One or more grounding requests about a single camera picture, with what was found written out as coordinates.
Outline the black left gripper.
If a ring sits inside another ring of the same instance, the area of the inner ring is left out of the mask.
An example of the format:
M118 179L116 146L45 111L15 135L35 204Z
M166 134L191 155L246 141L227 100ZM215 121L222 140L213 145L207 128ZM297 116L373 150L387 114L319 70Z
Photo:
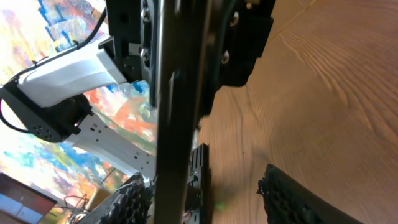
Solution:
M144 80L162 97L210 114L222 86L241 87L262 56L274 1L107 1L105 50L126 82Z

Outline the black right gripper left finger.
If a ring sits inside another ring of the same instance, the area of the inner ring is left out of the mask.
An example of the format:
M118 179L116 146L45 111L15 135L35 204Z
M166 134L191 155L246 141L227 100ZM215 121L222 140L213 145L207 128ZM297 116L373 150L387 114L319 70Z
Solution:
M78 224L146 224L152 197L153 187L137 172Z

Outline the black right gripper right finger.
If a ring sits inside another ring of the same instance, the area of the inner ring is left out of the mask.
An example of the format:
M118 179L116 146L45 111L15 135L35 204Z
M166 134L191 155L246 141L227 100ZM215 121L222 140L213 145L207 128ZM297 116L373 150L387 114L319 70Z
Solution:
M359 224L273 164L258 182L269 224Z

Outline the gold Galaxy smartphone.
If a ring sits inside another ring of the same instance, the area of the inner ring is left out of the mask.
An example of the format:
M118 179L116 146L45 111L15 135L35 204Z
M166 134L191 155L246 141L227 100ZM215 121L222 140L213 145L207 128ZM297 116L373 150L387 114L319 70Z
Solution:
M212 4L212 1L159 4L155 224L182 221Z

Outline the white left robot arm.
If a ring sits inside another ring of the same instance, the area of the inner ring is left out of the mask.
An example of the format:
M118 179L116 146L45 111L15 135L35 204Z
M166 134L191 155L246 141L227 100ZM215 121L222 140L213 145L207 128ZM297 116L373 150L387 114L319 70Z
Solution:
M186 179L193 133L222 86L246 84L273 25L274 1L107 1L92 36L14 75L1 87L27 134L97 149L124 172ZM113 131L85 96L145 81L158 111L157 154Z

